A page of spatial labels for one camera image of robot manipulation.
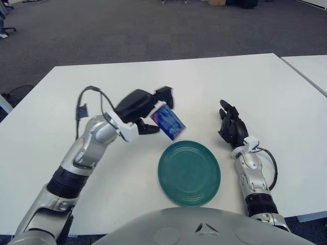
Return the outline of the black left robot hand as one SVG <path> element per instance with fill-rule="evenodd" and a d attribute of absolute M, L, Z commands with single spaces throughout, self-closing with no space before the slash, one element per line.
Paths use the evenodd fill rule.
<path fill-rule="evenodd" d="M 171 87 L 164 86 L 156 90 L 154 94 L 137 89 L 127 95 L 114 111 L 124 123 L 136 124 L 139 135 L 155 134 L 160 131 L 160 128 L 145 124 L 143 119 L 150 114 L 159 101 L 165 102 L 170 109 L 174 108 Z"/>

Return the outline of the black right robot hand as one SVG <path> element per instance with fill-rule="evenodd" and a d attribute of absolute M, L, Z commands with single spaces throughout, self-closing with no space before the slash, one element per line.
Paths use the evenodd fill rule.
<path fill-rule="evenodd" d="M 233 149 L 243 145 L 243 141 L 248 137 L 248 131 L 245 123 L 239 118 L 237 109 L 225 100 L 220 100 L 222 108 L 219 109 L 219 115 L 222 119 L 219 135 L 231 145 Z"/>

